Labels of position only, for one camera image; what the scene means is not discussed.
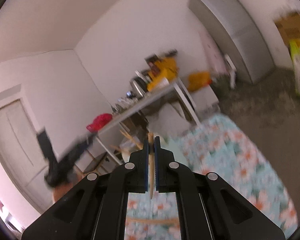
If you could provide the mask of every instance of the clutter on table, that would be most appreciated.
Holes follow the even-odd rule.
[[[131,90],[126,93],[125,98],[118,99],[115,108],[112,107],[114,113],[123,113],[148,92],[167,86],[176,79],[179,68],[173,57],[177,54],[177,50],[173,49],[160,56],[153,54],[147,57],[145,60],[150,69],[135,71],[136,76],[130,80]]]

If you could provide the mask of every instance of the orange object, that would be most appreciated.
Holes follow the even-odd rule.
[[[210,73],[208,71],[202,71],[202,72],[190,74],[188,76],[188,81],[189,81],[189,86],[188,86],[189,92],[197,91],[200,88],[208,86],[212,83],[212,80],[210,78]]]
[[[98,115],[92,122],[92,124],[89,124],[87,126],[87,129],[89,132],[97,132],[101,130],[107,123],[109,123],[112,120],[113,116],[112,114],[101,114]]]
[[[172,57],[166,57],[158,60],[154,63],[154,65],[160,70],[160,73],[155,76],[152,71],[148,72],[148,75],[152,79],[152,82],[147,85],[148,91],[154,89],[162,81],[162,79],[166,78],[169,82],[171,82],[178,76],[179,69],[175,59]]]

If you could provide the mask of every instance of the yellow bag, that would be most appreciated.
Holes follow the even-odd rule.
[[[210,73],[207,71],[190,74],[188,76],[188,81],[189,81],[189,86],[188,86],[189,92],[197,91],[200,88],[210,85],[212,82],[210,78]]]

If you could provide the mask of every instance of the yellow container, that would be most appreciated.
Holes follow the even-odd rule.
[[[188,76],[189,86],[188,91],[194,92],[211,84],[210,73],[207,71],[197,72]]]
[[[178,76],[178,67],[174,58],[164,58],[160,61],[156,61],[154,64],[160,69],[160,74],[155,77],[151,71],[149,71],[148,74],[152,82],[147,85],[148,91],[153,90],[164,78],[171,82]]]

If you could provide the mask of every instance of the metal screw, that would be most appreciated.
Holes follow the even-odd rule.
[[[179,167],[179,163],[176,163],[176,162],[169,163],[169,167],[172,169],[176,169]]]
[[[98,177],[97,174],[95,174],[95,173],[89,173],[88,176],[87,176],[87,179],[88,180],[95,180],[97,177]]]
[[[208,174],[208,179],[211,179],[211,180],[216,180],[218,178],[218,175],[214,172],[210,172]]]
[[[134,163],[126,163],[124,167],[128,170],[132,170],[134,168]]]

